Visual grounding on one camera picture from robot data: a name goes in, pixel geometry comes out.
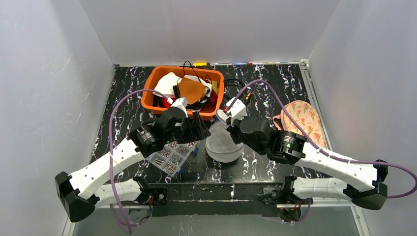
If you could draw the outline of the white bra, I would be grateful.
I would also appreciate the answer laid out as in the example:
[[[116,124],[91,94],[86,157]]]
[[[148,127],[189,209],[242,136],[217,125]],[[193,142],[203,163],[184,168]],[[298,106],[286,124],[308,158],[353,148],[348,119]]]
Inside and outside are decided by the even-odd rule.
[[[167,97],[174,98],[175,93],[173,86],[176,86],[182,80],[198,82],[205,87],[205,92],[208,92],[209,94],[211,93],[212,85],[210,83],[206,83],[202,78],[193,75],[185,75],[184,77],[179,77],[173,72],[164,75],[158,81],[154,90],[164,94]]]

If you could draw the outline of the peach print mesh laundry bag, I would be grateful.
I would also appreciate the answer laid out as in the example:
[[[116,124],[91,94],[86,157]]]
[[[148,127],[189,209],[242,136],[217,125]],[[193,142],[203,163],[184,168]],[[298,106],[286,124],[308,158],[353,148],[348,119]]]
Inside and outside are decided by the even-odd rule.
[[[327,148],[320,117],[312,105],[305,101],[296,100],[285,105],[285,109],[314,143],[320,147]],[[291,131],[303,135],[283,110],[281,110],[280,114],[274,116],[272,121],[278,130]]]

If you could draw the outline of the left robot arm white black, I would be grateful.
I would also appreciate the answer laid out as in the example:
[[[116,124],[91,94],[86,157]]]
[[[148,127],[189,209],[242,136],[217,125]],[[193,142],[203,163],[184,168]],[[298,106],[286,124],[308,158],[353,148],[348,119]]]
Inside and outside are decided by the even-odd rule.
[[[198,112],[189,118],[172,107],[131,131],[114,149],[88,166],[55,176],[56,190],[71,222],[90,216],[96,208],[115,204],[113,188],[107,182],[118,172],[141,162],[171,142],[186,144],[210,136]]]

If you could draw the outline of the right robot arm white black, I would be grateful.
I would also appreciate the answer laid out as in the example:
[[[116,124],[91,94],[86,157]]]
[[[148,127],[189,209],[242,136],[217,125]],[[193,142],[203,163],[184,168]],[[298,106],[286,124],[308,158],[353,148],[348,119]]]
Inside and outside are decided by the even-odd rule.
[[[286,177],[278,194],[273,194],[274,198],[332,198],[370,210],[380,210],[387,200],[387,186],[383,183],[387,170],[383,169],[380,175],[377,165],[357,164],[346,157],[330,158],[304,136],[277,130],[265,119],[228,118],[226,130],[235,143],[243,143],[276,163],[310,168],[329,176]]]

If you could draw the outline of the bright red bra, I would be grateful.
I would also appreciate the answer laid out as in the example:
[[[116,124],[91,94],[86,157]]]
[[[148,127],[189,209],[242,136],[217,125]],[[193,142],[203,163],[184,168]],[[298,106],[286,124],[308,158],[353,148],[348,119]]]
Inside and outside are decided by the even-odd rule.
[[[173,104],[173,102],[174,102],[174,101],[175,101],[175,99],[171,99],[171,98],[168,98],[168,99],[166,99],[166,98],[162,98],[162,105],[161,105],[161,107],[168,109],[168,108],[170,108],[170,107],[171,107],[171,105]]]

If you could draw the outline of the dark red bra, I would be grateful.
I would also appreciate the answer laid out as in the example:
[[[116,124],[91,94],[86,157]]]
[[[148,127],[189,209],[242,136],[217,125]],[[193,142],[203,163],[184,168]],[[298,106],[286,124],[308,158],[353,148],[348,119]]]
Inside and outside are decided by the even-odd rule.
[[[204,105],[204,107],[206,107],[206,106],[210,107],[212,105],[215,105],[216,102],[217,102],[217,97],[218,96],[217,96],[216,91],[214,91],[213,89],[211,89],[211,91],[208,92],[205,95],[202,104]]]

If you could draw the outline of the clear plastic screw organizer box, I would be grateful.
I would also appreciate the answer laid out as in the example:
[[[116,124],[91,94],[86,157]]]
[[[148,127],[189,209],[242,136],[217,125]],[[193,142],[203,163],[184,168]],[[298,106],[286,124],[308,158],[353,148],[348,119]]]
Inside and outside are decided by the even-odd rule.
[[[151,154],[146,160],[149,163],[149,169],[146,170],[146,177],[152,177],[157,174],[175,177],[184,172],[183,165],[187,159],[197,155],[199,149],[198,142],[178,144],[171,142],[164,146],[160,151]]]

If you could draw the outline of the orange plastic basin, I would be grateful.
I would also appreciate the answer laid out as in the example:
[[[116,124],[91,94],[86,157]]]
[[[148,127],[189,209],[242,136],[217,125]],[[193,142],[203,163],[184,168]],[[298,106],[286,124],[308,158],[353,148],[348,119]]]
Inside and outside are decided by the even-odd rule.
[[[221,72],[163,65],[146,80],[141,104],[157,115],[178,108],[188,118],[198,112],[200,119],[210,120],[220,108],[224,91]]]

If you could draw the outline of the yellow marker at wall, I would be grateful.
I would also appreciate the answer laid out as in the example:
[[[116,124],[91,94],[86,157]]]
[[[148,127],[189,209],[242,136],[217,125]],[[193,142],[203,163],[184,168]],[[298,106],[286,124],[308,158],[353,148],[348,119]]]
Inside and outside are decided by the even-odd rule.
[[[193,63],[193,66],[196,66],[196,67],[199,67],[199,66],[208,66],[208,65],[210,65],[209,62],[196,62],[196,63]]]

